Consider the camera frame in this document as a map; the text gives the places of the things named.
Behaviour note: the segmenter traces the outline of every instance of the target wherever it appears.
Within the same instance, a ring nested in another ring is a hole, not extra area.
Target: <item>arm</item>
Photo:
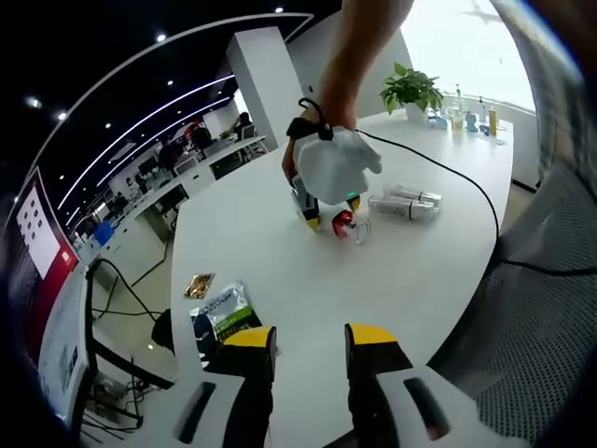
[[[414,0],[344,0],[336,47],[322,77],[317,103],[332,126],[354,129],[354,103],[367,70],[409,14]],[[316,121],[307,109],[303,118]],[[294,141],[282,160],[288,179],[295,175]]]

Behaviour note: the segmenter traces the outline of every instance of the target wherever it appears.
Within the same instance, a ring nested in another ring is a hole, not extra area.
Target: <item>mesh chair back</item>
[[[556,165],[500,246],[500,259],[553,270],[595,266],[597,204]],[[479,284],[467,320],[448,356],[431,367],[477,402],[486,425],[535,442],[596,344],[597,275],[552,277],[497,264]]]

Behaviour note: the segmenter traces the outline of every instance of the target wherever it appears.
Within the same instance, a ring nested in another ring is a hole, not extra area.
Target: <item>white table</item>
[[[364,131],[420,150],[475,179],[502,222],[512,170],[506,144],[432,130],[404,117],[361,119]],[[434,222],[370,215],[361,246],[314,233],[298,217],[280,168],[282,150],[252,161],[185,202],[174,240],[172,317],[181,379],[201,380],[188,316],[197,301],[183,290],[194,273],[215,273],[210,295],[247,284],[258,316],[278,328],[271,416],[272,446],[321,447],[352,428],[343,326],[380,325],[415,365],[426,363],[468,305],[492,254],[492,212],[478,190],[400,147],[377,141],[383,172],[367,172],[370,193],[396,182],[444,195]],[[361,213],[368,213],[366,193]],[[322,207],[329,216],[329,207]]]

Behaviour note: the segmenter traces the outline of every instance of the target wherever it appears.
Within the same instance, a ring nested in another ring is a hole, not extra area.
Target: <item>ceiling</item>
[[[0,155],[1,188],[3,193],[13,194],[56,125],[60,111],[68,110],[117,65],[153,45],[157,35],[171,36],[212,21],[272,13],[276,7],[283,7],[285,12],[314,14],[307,29],[339,10],[341,1],[262,0],[239,4],[230,0],[104,0],[36,2],[35,7],[23,3],[20,17],[26,18],[27,29],[16,39],[19,44],[9,49],[15,69],[8,92],[14,104],[9,110],[16,126],[11,128],[10,143]],[[221,77],[226,48],[235,32],[278,26],[287,36],[302,21],[282,17],[259,19],[186,36],[152,51],[109,79],[64,121],[39,161],[50,201],[58,205],[90,163],[137,121],[174,98]],[[174,82],[172,86],[168,86],[169,80]],[[127,138],[143,143],[142,134],[147,138],[181,117],[231,96],[236,88],[231,79],[221,86],[220,97],[218,88],[189,95],[143,123]],[[41,108],[27,105],[29,97],[38,99]],[[106,123],[110,123],[109,129],[105,128]],[[92,201],[98,193],[95,185],[114,166],[108,160],[125,143],[122,140],[115,145],[83,178],[58,213],[62,223],[67,212],[84,200]]]

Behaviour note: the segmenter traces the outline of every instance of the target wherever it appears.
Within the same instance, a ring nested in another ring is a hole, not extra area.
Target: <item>plastic package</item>
[[[203,367],[215,358],[218,345],[227,338],[242,329],[261,326],[243,282],[225,287],[204,305],[192,309],[190,320]]]

